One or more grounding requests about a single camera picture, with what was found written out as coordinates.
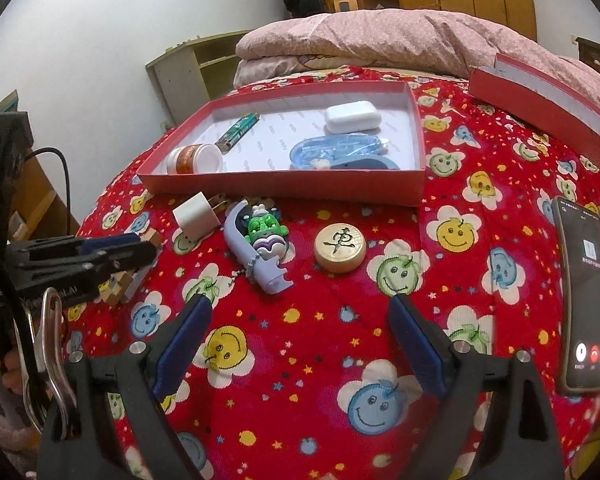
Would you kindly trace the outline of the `light wooden stand piece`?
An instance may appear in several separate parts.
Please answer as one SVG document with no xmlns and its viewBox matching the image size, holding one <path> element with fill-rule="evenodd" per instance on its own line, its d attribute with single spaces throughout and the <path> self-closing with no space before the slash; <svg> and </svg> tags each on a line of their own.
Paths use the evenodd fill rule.
<svg viewBox="0 0 600 480">
<path fill-rule="evenodd" d="M 148 229 L 140 236 L 142 242 L 149 242 L 155 247 L 155 257 L 146 266 L 133 270 L 121 271 L 114 274 L 106 284 L 100 288 L 100 299 L 110 306 L 127 304 L 131 301 L 140 285 L 146 278 L 149 270 L 157 263 L 161 250 L 162 236 L 155 229 Z"/>
</svg>

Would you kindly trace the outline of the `green monster keychain toy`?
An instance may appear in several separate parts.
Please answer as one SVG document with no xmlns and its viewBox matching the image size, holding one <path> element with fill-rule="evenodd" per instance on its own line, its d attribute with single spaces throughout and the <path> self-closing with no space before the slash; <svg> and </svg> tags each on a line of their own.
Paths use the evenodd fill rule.
<svg viewBox="0 0 600 480">
<path fill-rule="evenodd" d="M 248 280 L 266 294 L 279 294 L 294 284 L 282 267 L 290 247 L 289 229 L 280 222 L 276 207 L 241 200 L 227 213 L 223 234 Z"/>
</svg>

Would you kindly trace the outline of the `white USB charger cube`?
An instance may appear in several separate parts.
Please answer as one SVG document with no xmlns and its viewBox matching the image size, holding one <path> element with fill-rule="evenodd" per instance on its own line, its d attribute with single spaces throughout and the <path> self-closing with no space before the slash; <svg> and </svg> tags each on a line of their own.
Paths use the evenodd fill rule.
<svg viewBox="0 0 600 480">
<path fill-rule="evenodd" d="M 178 227 L 189 240 L 202 240 L 221 222 L 204 193 L 197 193 L 173 211 Z"/>
</svg>

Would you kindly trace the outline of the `red cardboard box tray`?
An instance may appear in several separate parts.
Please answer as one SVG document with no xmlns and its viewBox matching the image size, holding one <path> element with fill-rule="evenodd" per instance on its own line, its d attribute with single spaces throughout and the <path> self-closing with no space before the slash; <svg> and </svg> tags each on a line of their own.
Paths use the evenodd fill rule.
<svg viewBox="0 0 600 480">
<path fill-rule="evenodd" d="M 424 134 L 404 81 L 345 80 L 224 96 L 175 128 L 137 171 L 151 193 L 415 207 Z"/>
</svg>

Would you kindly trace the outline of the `white earbuds case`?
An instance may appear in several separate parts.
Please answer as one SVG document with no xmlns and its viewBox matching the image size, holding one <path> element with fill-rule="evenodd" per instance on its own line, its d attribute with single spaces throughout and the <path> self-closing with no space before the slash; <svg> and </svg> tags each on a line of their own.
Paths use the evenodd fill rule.
<svg viewBox="0 0 600 480">
<path fill-rule="evenodd" d="M 325 110 L 325 128 L 332 134 L 374 130 L 380 124 L 380 111 L 370 101 L 343 103 Z"/>
</svg>

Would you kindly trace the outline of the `wooden chinese chess piece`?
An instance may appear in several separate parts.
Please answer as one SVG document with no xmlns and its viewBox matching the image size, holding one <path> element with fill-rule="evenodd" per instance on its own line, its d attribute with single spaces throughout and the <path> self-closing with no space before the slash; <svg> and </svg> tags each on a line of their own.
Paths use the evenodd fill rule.
<svg viewBox="0 0 600 480">
<path fill-rule="evenodd" d="M 349 273 L 364 261 L 366 239 L 350 223 L 332 223 L 316 234 L 313 248 L 315 260 L 321 268 L 333 274 Z"/>
</svg>

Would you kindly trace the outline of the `red box lid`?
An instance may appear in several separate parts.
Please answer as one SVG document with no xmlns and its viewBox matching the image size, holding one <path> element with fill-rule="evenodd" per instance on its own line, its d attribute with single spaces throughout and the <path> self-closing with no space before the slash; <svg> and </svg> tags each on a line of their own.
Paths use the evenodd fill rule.
<svg viewBox="0 0 600 480">
<path fill-rule="evenodd" d="M 469 93 L 587 157 L 600 170 L 600 106 L 563 82 L 510 56 L 474 68 Z"/>
</svg>

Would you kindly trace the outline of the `white orange pill bottle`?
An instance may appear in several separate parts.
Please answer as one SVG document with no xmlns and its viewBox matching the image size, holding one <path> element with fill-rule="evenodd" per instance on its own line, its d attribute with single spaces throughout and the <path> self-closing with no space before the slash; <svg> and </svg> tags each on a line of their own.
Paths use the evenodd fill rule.
<svg viewBox="0 0 600 480">
<path fill-rule="evenodd" d="M 179 146 L 166 156 L 167 174 L 217 174 L 223 169 L 223 155 L 215 144 Z"/>
</svg>

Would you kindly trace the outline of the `blue translucent correction tape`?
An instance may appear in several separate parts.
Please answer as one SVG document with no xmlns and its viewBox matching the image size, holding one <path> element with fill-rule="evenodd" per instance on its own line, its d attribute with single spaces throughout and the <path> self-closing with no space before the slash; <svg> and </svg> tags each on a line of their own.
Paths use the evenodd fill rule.
<svg viewBox="0 0 600 480">
<path fill-rule="evenodd" d="M 297 143 L 289 153 L 291 166 L 310 169 L 313 159 L 334 160 L 352 155 L 381 155 L 388 150 L 388 141 L 373 134 L 355 132 L 314 136 Z"/>
</svg>

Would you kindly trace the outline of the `pink folded quilt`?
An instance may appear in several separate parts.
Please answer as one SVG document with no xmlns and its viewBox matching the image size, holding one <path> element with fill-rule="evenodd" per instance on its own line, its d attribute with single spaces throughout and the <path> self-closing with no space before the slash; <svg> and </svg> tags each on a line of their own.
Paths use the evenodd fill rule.
<svg viewBox="0 0 600 480">
<path fill-rule="evenodd" d="M 600 74 L 513 29 L 465 13 L 362 10 L 293 18 L 253 29 L 236 46 L 235 87 L 344 64 L 467 78 L 499 54 L 561 81 L 600 107 Z"/>
</svg>

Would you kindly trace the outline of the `beige open shelf unit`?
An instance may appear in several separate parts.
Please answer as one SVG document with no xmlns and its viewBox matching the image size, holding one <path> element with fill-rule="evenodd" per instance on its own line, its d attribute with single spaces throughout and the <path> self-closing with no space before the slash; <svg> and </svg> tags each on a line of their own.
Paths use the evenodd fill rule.
<svg viewBox="0 0 600 480">
<path fill-rule="evenodd" d="M 172 126 L 233 90 L 236 46 L 247 30 L 183 41 L 145 65 Z"/>
</svg>

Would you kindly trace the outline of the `teal cartoon lighter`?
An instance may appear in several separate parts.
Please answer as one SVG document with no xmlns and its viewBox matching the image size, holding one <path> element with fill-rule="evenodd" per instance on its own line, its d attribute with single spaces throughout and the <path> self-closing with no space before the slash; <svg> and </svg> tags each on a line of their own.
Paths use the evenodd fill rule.
<svg viewBox="0 0 600 480">
<path fill-rule="evenodd" d="M 239 117 L 215 142 L 216 147 L 223 155 L 229 153 L 259 120 L 258 113 L 249 113 Z"/>
</svg>

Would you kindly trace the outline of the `black smartphone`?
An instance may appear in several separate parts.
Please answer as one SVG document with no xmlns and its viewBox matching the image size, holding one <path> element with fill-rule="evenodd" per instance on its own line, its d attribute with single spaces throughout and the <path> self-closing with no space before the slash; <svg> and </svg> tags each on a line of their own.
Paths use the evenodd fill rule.
<svg viewBox="0 0 600 480">
<path fill-rule="evenodd" d="M 600 217 L 565 197 L 552 203 L 562 255 L 559 389 L 600 392 Z"/>
</svg>

